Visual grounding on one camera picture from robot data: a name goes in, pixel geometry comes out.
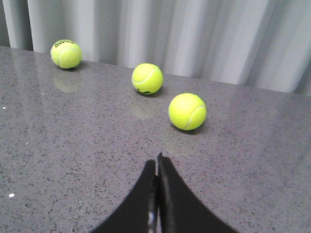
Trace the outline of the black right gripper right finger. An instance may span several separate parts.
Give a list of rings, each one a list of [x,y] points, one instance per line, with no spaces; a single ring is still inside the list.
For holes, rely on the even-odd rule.
[[[158,159],[158,201],[163,233],[235,233],[193,194],[170,158]]]

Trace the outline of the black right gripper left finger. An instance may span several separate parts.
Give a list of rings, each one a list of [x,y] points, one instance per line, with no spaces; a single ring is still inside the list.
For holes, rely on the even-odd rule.
[[[148,160],[136,184],[94,233],[155,233],[157,227],[156,162]]]

